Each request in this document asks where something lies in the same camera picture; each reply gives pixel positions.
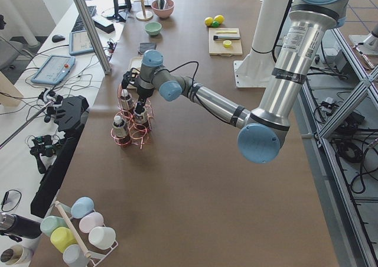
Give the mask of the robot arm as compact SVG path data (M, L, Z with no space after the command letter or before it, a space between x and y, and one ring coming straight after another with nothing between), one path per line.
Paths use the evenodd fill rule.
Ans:
M326 31L344 24L349 0L263 0L250 53L234 74L246 87L264 87L259 106L247 110L192 77L175 76L159 51L142 58L135 86L140 101L154 91L167 101L185 96L240 129L237 144L249 161L267 163L282 148L288 116L307 79Z

